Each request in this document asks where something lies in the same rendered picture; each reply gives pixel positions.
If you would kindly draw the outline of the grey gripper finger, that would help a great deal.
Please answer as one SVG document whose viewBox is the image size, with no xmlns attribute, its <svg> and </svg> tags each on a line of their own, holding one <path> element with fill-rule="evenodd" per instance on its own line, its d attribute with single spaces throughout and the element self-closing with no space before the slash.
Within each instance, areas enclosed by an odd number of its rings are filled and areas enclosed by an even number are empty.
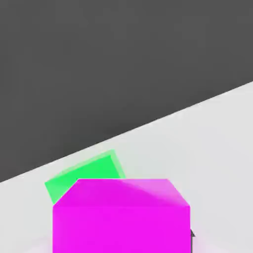
<svg viewBox="0 0 253 253">
<path fill-rule="evenodd" d="M 191 253 L 200 253 L 199 238 L 191 230 Z"/>
</svg>

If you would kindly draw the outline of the small magenta cube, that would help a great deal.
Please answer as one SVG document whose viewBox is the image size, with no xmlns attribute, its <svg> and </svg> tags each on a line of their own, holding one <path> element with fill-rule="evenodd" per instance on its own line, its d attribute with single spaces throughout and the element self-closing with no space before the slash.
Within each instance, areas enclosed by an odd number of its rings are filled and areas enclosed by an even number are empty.
<svg viewBox="0 0 253 253">
<path fill-rule="evenodd" d="M 79 179 L 53 206 L 52 253 L 191 253 L 190 220 L 167 179 Z"/>
</svg>

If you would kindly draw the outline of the small green cube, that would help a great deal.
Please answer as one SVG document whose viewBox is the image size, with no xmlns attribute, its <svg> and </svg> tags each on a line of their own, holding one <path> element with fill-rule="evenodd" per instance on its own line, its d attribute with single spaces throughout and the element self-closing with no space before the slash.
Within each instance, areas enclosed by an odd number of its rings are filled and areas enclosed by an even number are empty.
<svg viewBox="0 0 253 253">
<path fill-rule="evenodd" d="M 44 184 L 55 204 L 78 179 L 125 178 L 124 170 L 114 150 L 109 150 L 75 166 L 64 169 Z"/>
</svg>

